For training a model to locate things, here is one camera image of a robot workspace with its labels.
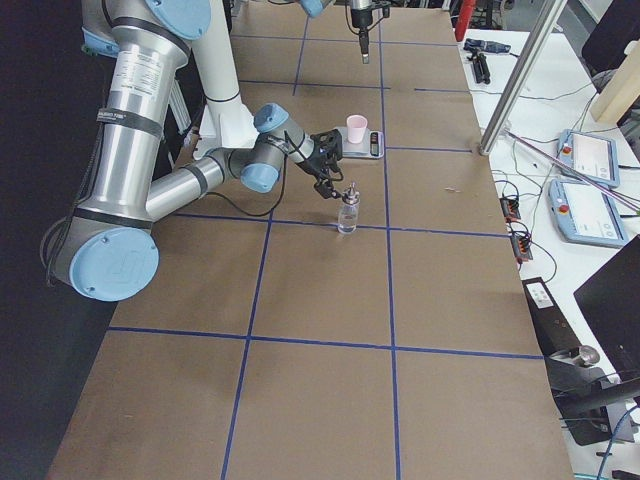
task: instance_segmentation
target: light blue cap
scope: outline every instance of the light blue cap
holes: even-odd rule
[[[147,6],[165,27],[186,40],[197,40],[209,28],[209,0],[146,0]]]
[[[253,117],[253,126],[260,133],[269,133],[289,119],[289,112],[277,103],[267,103]]]
[[[116,302],[146,287],[158,269],[158,249],[144,230],[118,227],[89,239],[69,267],[71,285],[85,297]]]
[[[266,163],[252,163],[242,169],[242,184],[258,193],[268,193],[278,181],[278,169]]]
[[[102,38],[84,27],[82,27],[82,33],[84,34],[84,46],[91,52],[106,57],[116,58],[118,56],[120,47],[116,42]]]
[[[300,0],[300,5],[311,18],[316,18],[324,10],[324,5],[320,0]]]

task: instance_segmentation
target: pink cup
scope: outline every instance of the pink cup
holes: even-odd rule
[[[367,119],[362,115],[347,117],[347,140],[349,143],[361,143],[367,131]]]

